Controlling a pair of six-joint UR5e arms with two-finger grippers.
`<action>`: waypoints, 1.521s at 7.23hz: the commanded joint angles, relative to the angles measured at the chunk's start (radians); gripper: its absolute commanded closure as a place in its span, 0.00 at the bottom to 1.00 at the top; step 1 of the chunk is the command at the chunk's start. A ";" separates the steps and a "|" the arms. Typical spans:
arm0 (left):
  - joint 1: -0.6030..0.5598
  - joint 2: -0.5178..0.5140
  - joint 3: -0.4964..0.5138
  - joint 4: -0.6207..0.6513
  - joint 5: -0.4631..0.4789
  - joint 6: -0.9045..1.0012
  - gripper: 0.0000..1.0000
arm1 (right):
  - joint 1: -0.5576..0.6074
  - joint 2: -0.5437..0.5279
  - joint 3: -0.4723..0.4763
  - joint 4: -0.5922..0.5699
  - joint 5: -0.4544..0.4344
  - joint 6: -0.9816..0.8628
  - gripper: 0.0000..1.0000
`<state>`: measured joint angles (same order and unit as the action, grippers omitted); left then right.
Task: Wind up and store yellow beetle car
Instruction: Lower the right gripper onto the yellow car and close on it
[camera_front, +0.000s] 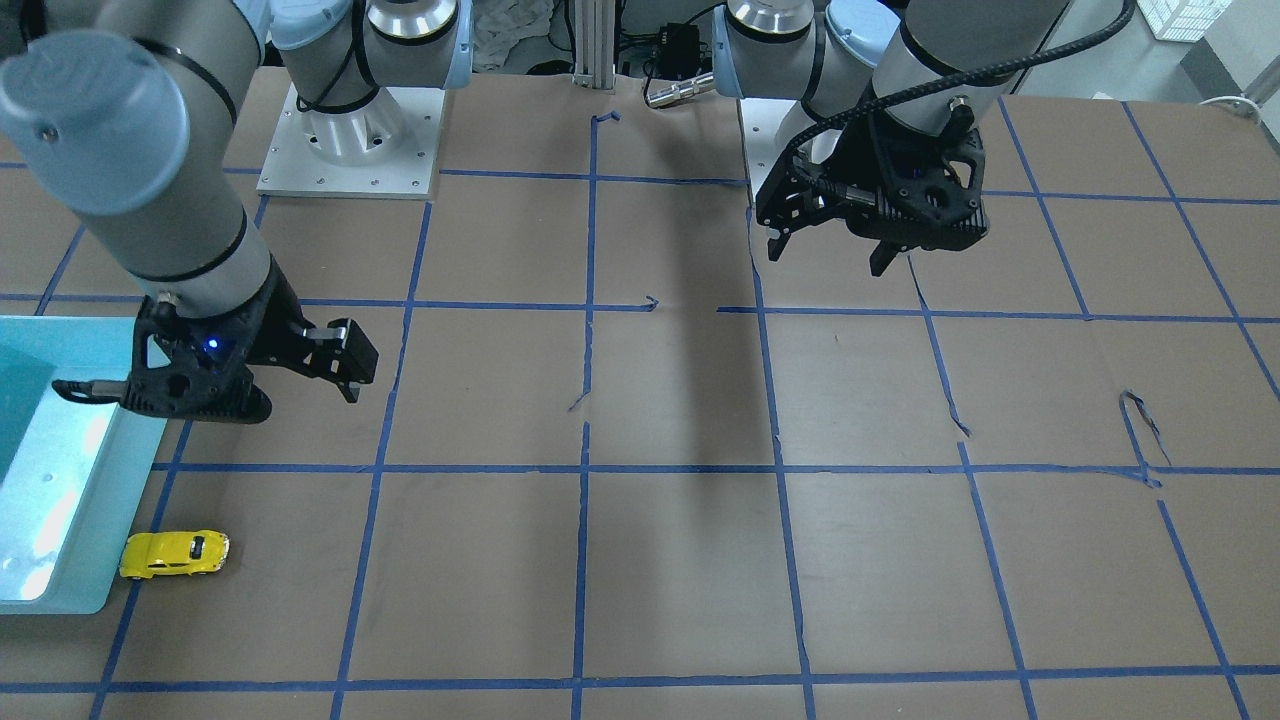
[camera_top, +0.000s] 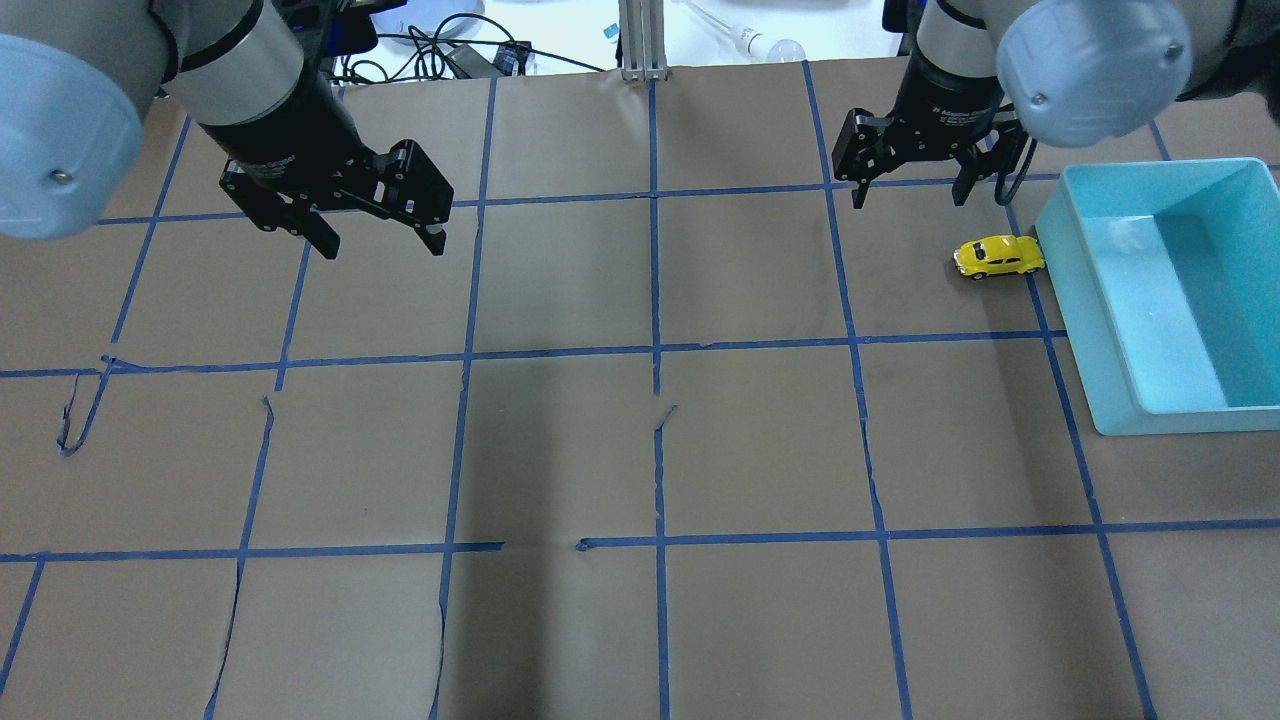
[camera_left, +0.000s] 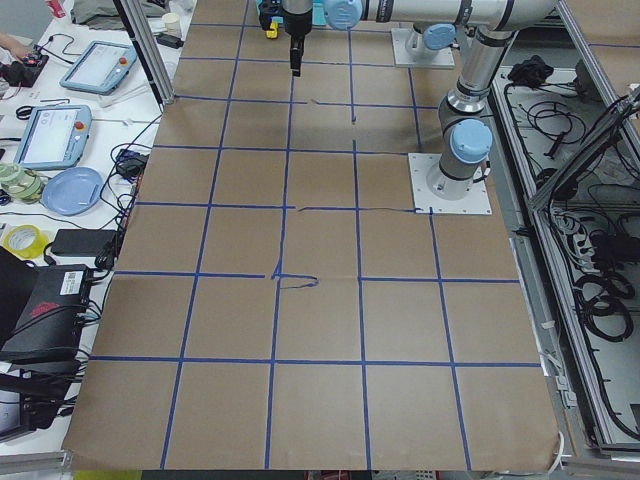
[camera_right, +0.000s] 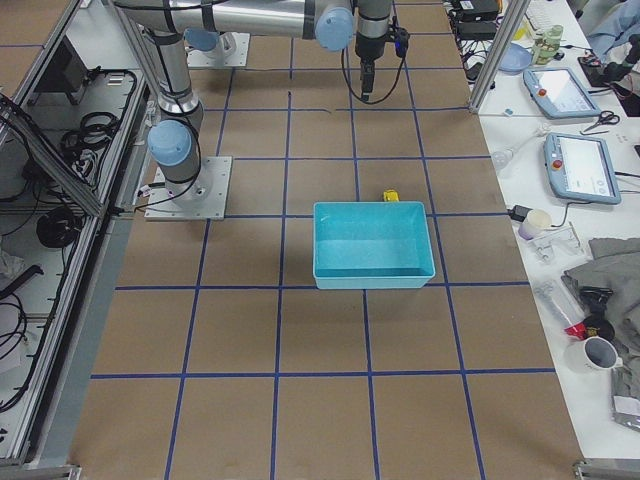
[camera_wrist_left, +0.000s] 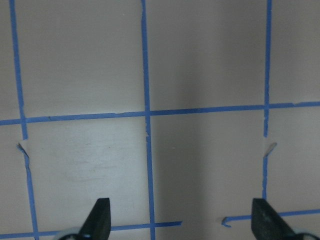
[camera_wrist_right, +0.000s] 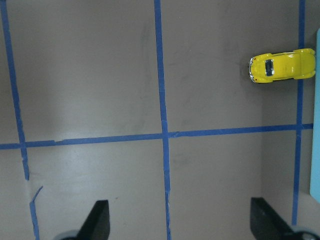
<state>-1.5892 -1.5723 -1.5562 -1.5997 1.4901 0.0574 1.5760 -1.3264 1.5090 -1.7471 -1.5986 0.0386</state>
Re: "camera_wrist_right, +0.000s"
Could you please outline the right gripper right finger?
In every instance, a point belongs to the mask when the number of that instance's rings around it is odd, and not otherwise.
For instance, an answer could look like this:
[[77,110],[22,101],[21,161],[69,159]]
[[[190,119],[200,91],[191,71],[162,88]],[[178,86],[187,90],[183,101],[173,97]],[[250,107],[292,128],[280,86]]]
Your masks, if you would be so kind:
[[262,197],[250,200],[250,231],[256,240],[318,240],[311,230],[289,226]]

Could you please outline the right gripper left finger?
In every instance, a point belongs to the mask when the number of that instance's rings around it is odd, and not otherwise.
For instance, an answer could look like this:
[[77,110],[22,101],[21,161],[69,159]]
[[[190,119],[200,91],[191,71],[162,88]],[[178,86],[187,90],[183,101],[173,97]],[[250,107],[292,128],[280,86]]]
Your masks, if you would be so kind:
[[79,230],[58,234],[54,240],[108,240],[110,210],[108,200],[97,200]]

